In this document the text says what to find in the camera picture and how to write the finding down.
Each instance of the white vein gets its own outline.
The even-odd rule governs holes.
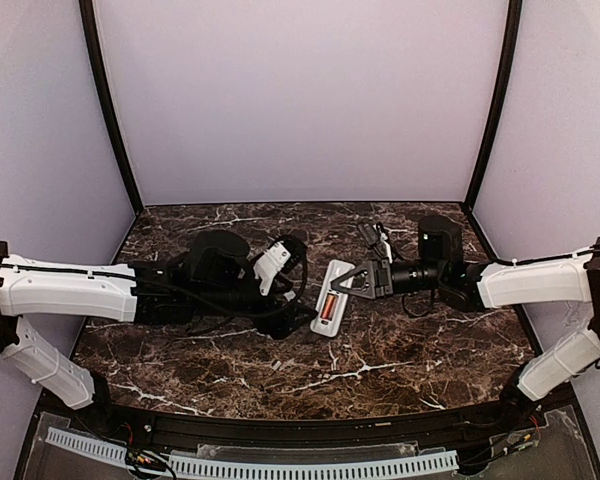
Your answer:
[[[107,325],[87,325],[85,328],[87,330],[91,330],[92,332],[97,332],[98,330],[102,330],[104,328],[111,328],[111,327],[122,327],[125,325],[132,325],[131,322],[122,322],[122,323],[108,323]]]
[[[388,228],[385,227],[385,230],[389,233],[412,233],[413,228]]]
[[[419,398],[418,400],[420,400],[422,403],[424,403],[427,407],[431,407],[431,408],[435,408],[438,410],[446,410],[447,408],[440,405],[438,402],[436,403],[431,403],[431,402],[427,402],[426,400],[423,400],[422,398]]]
[[[238,222],[253,222],[255,220],[264,220],[264,219],[265,219],[265,217],[234,218],[233,220],[224,220],[222,222],[205,223],[204,225],[200,225],[199,227],[194,227],[189,231],[195,232],[197,230],[204,230],[205,228],[209,228],[209,227],[218,227],[220,225],[233,225],[234,223],[238,223]]]
[[[458,322],[458,323],[468,323],[468,322],[477,322],[478,320],[482,320],[483,318],[490,317],[491,315],[495,315],[498,313],[498,310],[494,310],[493,312],[488,312],[483,315],[480,315],[476,318],[447,318],[447,322]]]
[[[370,366],[370,365],[367,365],[364,362],[364,360],[362,360],[362,362],[363,362],[362,367],[360,367],[355,372],[337,373],[335,375],[326,374],[326,376],[324,378],[318,380],[317,382],[311,382],[311,383],[308,383],[307,385],[303,385],[302,387],[296,387],[296,388],[292,388],[290,390],[283,390],[280,393],[294,393],[294,392],[299,392],[301,390],[308,390],[310,388],[332,382],[334,380],[337,380],[338,378],[356,377],[356,378],[360,379],[361,378],[360,374],[364,373],[364,372],[371,372],[373,370],[382,370],[385,368],[394,368],[394,367],[400,367],[402,365],[412,365],[413,364],[413,362],[395,362],[395,363],[385,363],[384,365],[371,365]]]
[[[136,385],[120,385],[117,383],[112,383],[111,386],[137,393],[139,396],[138,400],[140,400],[140,401],[142,401],[142,400],[157,400],[157,401],[161,402],[161,405],[176,407],[181,410],[185,410],[187,412],[192,412],[196,415],[210,415],[215,410],[214,408],[211,408],[211,409],[207,410],[206,412],[203,412],[201,410],[198,410],[197,408],[180,405],[179,403],[172,402],[171,400],[167,400],[165,395],[153,395],[152,393],[145,393],[140,388],[138,388]]]
[[[216,338],[235,337],[236,335],[244,335],[245,333],[257,333],[255,328],[248,328],[238,332],[219,333],[218,335],[201,335],[199,337],[186,337],[183,340],[215,340]]]
[[[333,354],[333,350],[331,350],[331,342],[329,342],[329,356],[331,357],[331,371],[335,371],[338,369],[338,357]]]

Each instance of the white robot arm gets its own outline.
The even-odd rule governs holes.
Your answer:
[[[372,249],[377,237],[368,227],[359,229]],[[446,217],[424,217],[418,235],[417,261],[392,262],[378,256],[336,278],[331,288],[368,299],[437,289],[444,303],[461,311],[536,302],[593,303],[594,317],[588,324],[512,375],[500,395],[505,424],[515,426],[554,388],[600,361],[600,238],[566,255],[472,264],[462,259],[460,227]],[[351,278],[362,278],[362,286],[345,287]]]
[[[62,355],[40,336],[25,315],[51,313],[102,317],[123,323],[185,323],[194,311],[200,312],[205,307],[209,310],[209,305],[219,302],[226,308],[244,312],[245,316],[252,314],[263,333],[281,335],[278,325],[276,330],[267,328],[268,321],[282,324],[287,321],[288,328],[282,333],[290,333],[297,328],[292,322],[295,318],[289,315],[281,318],[281,311],[288,314],[288,307],[293,307],[297,314],[298,308],[304,307],[290,302],[281,304],[269,294],[280,272],[294,261],[294,255],[297,257],[298,243],[284,237],[247,263],[248,248],[245,253],[237,236],[228,233],[213,232],[202,242],[206,247],[213,245],[206,250],[201,247],[208,250],[206,256],[196,250],[189,252],[188,258],[181,256],[175,262],[113,266],[30,260],[8,255],[6,242],[0,242],[0,358],[24,372],[32,383],[53,392],[68,407],[80,409],[98,398],[106,401],[106,381]],[[230,246],[230,242],[237,242],[237,246]],[[243,267],[246,273],[241,274]],[[205,293],[202,280],[214,288]],[[228,287],[219,292],[222,282]]]

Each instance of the marble tabletop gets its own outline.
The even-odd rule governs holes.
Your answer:
[[[280,234],[308,246],[304,303],[315,306],[330,260],[370,258],[357,234],[362,220],[382,221],[400,252],[416,258],[418,220],[429,214],[463,226],[465,257],[485,252],[454,203],[267,203],[147,208],[118,262],[163,260],[187,249],[196,233],[227,229],[252,252]],[[415,310],[428,295],[412,299]],[[217,319],[205,319],[211,325]],[[351,299],[337,337],[308,325],[282,341],[249,320],[191,337],[187,326],[140,326],[89,319],[74,360],[103,374],[120,405],[242,419],[352,419],[442,410],[497,399],[511,372],[532,357],[511,309],[463,314],[441,303],[409,319],[398,297]]]

